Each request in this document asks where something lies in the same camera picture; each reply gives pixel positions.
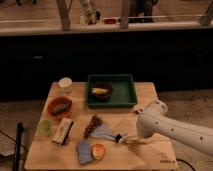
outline small green bowl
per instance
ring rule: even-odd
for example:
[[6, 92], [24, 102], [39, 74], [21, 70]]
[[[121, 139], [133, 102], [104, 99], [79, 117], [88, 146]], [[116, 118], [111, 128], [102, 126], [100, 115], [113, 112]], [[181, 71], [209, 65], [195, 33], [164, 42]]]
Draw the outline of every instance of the small green bowl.
[[42, 120], [38, 125], [38, 133], [44, 136], [50, 136], [52, 133], [52, 123], [50, 120]]

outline table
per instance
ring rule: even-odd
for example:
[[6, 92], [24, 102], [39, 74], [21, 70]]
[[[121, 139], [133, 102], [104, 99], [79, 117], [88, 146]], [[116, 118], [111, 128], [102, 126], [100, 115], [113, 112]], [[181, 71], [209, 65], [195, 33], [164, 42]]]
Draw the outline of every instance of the table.
[[[80, 165], [76, 144], [83, 139], [83, 132], [91, 117], [97, 114], [106, 122], [114, 133], [127, 130], [136, 134], [135, 123], [137, 115], [134, 110], [144, 108], [157, 99], [155, 86], [150, 82], [135, 83], [138, 104], [134, 108], [122, 109], [90, 109], [85, 101], [85, 82], [74, 82], [71, 93], [67, 94], [73, 101], [70, 118], [74, 125], [69, 133], [69, 143], [61, 146], [51, 142], [50, 137], [44, 137], [37, 132], [33, 138], [25, 168], [27, 170], [175, 170], [178, 168], [174, 150], [168, 137], [154, 134], [151, 143], [142, 145], [124, 145], [103, 139], [89, 139], [91, 145], [101, 143], [105, 146], [105, 156]], [[62, 96], [58, 84], [51, 86], [46, 100], [41, 120], [47, 116], [48, 103], [57, 96]], [[53, 121], [56, 130], [59, 123]]]

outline small white container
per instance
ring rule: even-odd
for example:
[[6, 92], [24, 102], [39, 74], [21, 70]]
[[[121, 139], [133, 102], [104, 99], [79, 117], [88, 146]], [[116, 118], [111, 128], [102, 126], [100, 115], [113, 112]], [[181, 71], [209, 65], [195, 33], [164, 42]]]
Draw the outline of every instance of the small white container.
[[61, 91], [64, 93], [69, 93], [72, 90], [72, 80], [69, 77], [60, 79], [58, 85]]

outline bowl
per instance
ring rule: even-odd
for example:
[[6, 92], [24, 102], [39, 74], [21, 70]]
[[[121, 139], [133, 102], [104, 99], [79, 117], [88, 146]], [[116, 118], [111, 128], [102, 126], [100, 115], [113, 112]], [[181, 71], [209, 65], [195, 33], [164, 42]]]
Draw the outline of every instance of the bowl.
[[61, 120], [71, 114], [72, 100], [67, 97], [57, 97], [49, 102], [47, 114], [53, 119]]

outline floor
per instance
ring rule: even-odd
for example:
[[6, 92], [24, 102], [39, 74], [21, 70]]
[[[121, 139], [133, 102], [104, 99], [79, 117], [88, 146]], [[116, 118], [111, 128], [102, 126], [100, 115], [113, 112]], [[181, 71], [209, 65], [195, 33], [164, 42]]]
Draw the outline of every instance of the floor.
[[[173, 91], [158, 93], [159, 99], [168, 108], [168, 117], [192, 124], [213, 128], [213, 89]], [[16, 123], [23, 122], [22, 144], [29, 149], [45, 100], [15, 101], [0, 103], [0, 130], [11, 137], [16, 136]], [[172, 140], [176, 157], [189, 162], [197, 171], [212, 171], [213, 157]], [[13, 150], [14, 142], [0, 134], [0, 152]], [[23, 151], [20, 170], [24, 170], [26, 152]], [[179, 171], [191, 170], [185, 163], [178, 162]], [[0, 162], [1, 171], [10, 171], [12, 161]]]

